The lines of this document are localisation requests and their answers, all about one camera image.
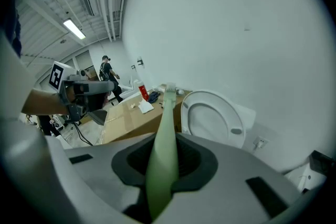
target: ceiling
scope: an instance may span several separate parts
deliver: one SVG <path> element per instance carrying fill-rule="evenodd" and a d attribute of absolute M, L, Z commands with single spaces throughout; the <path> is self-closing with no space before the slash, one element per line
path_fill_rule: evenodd
<path fill-rule="evenodd" d="M 103 1 L 105 6 L 109 7 L 110 0 Z M 21 59 L 29 72 L 39 79 L 50 71 L 54 60 L 62 61 L 72 53 L 99 40 L 110 38 L 112 41 L 114 37 L 118 38 L 120 28 L 118 11 L 121 0 L 114 1 L 112 13 L 108 8 L 104 13 L 101 0 L 89 0 L 92 10 L 94 6 L 97 10 L 92 16 L 84 0 L 16 0 L 21 24 Z M 109 14 L 113 15 L 113 24 Z M 63 25 L 68 18 L 81 29 L 86 36 L 85 39 L 80 40 Z"/>

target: paper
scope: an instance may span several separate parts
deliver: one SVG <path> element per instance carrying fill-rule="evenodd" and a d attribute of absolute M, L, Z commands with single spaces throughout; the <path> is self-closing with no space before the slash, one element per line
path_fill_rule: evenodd
<path fill-rule="evenodd" d="M 153 110 L 154 107 L 150 103 L 148 103 L 146 100 L 142 99 L 142 101 L 139 102 L 139 109 L 141 110 L 142 114 L 145 114 L 148 111 Z"/>

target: toilet bowl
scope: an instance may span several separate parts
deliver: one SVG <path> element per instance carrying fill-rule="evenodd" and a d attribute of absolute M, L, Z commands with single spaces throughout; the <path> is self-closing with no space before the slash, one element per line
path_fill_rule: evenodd
<path fill-rule="evenodd" d="M 253 127 L 256 112 L 235 104 L 220 93 L 189 93 L 181 106 L 182 132 L 241 148 Z"/>

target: red bottle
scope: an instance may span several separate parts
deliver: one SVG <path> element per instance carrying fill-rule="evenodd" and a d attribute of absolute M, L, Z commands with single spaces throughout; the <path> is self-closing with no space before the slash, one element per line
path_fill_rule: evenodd
<path fill-rule="evenodd" d="M 149 98 L 149 95 L 148 95 L 148 93 L 147 93 L 145 84 L 143 84 L 143 82 L 140 81 L 140 82 L 138 82 L 138 85 L 139 85 L 139 90 L 140 90 L 140 92 L 141 92 L 142 98 L 143 98 L 144 100 L 147 101 L 148 98 Z"/>

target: green toothbrush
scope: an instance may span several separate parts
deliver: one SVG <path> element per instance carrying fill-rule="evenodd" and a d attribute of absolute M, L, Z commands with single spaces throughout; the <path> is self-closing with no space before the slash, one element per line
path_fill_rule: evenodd
<path fill-rule="evenodd" d="M 175 104 L 176 87 L 168 83 L 163 96 L 163 115 L 146 171 L 146 194 L 153 221 L 171 200 L 171 186 L 178 180 L 179 160 L 173 119 Z"/>

